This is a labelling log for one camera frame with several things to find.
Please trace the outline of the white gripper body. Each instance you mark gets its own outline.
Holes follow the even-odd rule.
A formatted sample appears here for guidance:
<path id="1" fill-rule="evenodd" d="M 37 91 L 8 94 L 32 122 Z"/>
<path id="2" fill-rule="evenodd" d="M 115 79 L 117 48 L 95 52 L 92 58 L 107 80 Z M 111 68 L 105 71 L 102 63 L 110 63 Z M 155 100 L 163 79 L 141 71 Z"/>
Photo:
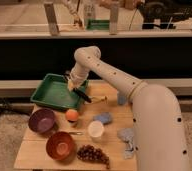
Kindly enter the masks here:
<path id="1" fill-rule="evenodd" d="M 67 85 L 68 90 L 72 91 L 75 88 L 79 88 L 86 79 L 86 74 L 78 75 L 77 73 L 71 71 L 69 74 L 69 80 Z"/>

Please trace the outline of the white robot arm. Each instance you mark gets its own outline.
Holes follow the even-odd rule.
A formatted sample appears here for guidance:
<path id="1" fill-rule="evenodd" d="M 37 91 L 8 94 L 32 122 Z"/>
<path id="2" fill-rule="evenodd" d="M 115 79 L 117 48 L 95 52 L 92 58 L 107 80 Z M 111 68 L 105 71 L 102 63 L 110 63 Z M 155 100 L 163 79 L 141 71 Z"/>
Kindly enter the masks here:
<path id="1" fill-rule="evenodd" d="M 190 171 L 188 148 L 179 102 L 159 84 L 149 84 L 101 60 L 96 46 L 77 49 L 69 84 L 80 87 L 96 73 L 132 104 L 138 171 Z"/>

